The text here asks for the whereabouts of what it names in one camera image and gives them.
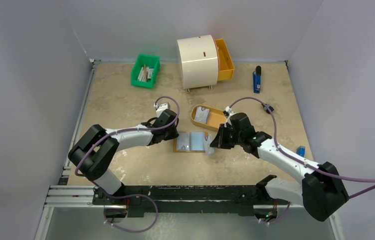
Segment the silver VIP card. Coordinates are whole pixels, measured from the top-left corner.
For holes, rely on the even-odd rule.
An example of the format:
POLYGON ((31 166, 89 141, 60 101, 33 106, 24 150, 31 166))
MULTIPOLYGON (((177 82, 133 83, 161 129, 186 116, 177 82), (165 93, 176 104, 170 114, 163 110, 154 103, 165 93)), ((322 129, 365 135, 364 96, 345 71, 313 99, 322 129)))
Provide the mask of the silver VIP card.
POLYGON ((190 132, 181 132, 179 133, 178 138, 176 139, 176 150, 181 152, 190 151, 190 141, 191 133, 190 132))
POLYGON ((204 151, 207 156, 212 155, 215 153, 215 149, 211 147, 211 143, 213 141, 213 137, 211 134, 207 134, 204 137, 203 145, 204 145, 204 151))

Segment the orange oval tray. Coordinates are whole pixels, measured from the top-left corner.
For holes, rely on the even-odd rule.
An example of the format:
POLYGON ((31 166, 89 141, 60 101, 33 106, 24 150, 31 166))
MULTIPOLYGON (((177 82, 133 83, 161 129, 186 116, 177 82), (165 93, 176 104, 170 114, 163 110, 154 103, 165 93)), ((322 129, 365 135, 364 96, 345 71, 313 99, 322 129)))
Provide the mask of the orange oval tray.
POLYGON ((224 124, 226 122, 226 117, 223 113, 223 110, 213 108, 213 107, 203 105, 203 104, 198 104, 198 105, 193 107, 193 109, 191 111, 191 114, 190 114, 190 119, 191 119, 191 122, 195 126, 201 127, 201 128, 204 128, 204 129, 207 129, 207 130, 210 130, 210 131, 214 131, 214 132, 218 131, 220 124, 224 124), (206 108, 210 109, 209 116, 208 116, 208 119, 207 119, 207 123, 200 123, 200 122, 197 122, 197 121, 194 120, 195 114, 196 114, 196 109, 199 106, 206 107, 206 108))

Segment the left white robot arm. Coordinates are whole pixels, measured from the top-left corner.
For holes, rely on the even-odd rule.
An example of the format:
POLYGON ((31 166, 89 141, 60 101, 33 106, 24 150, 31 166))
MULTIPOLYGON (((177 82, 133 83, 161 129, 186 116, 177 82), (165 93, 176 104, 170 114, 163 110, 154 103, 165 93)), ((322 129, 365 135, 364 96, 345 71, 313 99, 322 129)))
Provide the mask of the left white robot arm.
POLYGON ((109 169, 114 155, 133 147, 151 146, 179 136, 177 113, 165 109, 132 130, 105 129, 99 124, 92 125, 68 153, 68 159, 83 177, 99 186, 105 198, 113 205, 120 204, 125 197, 125 185, 109 169))

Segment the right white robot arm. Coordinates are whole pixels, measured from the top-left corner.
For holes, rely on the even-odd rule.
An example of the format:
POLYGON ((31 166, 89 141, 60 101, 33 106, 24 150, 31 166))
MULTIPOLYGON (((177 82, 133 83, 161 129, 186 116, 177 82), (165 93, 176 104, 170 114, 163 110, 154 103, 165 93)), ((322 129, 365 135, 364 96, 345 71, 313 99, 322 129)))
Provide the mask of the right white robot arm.
POLYGON ((210 146, 232 149, 240 146, 254 157, 271 163, 283 170, 293 181, 269 175, 256 186, 256 197, 264 204, 271 200, 285 200, 301 205, 309 215, 320 222, 325 221, 350 199, 337 168, 329 163, 318 164, 304 159, 301 163, 293 158, 295 153, 275 143, 269 134, 255 131, 249 117, 243 113, 223 112, 226 122, 219 125, 210 146))

